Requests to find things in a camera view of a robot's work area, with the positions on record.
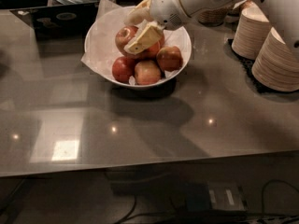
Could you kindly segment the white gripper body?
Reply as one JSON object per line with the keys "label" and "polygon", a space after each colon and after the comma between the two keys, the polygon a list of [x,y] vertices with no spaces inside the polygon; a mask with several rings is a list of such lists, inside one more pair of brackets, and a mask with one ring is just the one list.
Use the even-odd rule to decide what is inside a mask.
{"label": "white gripper body", "polygon": [[181,0],[151,0],[149,14],[169,31],[175,31],[191,21]]}

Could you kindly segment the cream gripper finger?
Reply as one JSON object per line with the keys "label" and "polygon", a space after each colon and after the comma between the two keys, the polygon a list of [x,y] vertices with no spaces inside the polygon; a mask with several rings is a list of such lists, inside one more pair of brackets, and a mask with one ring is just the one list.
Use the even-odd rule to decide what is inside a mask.
{"label": "cream gripper finger", "polygon": [[156,44],[164,34],[164,27],[157,21],[142,21],[135,36],[125,45],[130,54],[139,54]]}
{"label": "cream gripper finger", "polygon": [[124,18],[125,25],[138,25],[143,21],[153,21],[150,15],[151,0],[142,0]]}

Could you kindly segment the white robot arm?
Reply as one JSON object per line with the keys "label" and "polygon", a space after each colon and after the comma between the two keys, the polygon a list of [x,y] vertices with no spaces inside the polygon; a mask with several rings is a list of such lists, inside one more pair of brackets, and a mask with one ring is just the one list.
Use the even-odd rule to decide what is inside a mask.
{"label": "white robot arm", "polygon": [[[126,46],[138,54],[156,43],[162,31],[175,31],[197,21],[205,12],[215,12],[244,0],[144,0],[125,17],[127,25],[140,25]],[[299,0],[251,0],[277,30],[292,54],[299,58]]]}

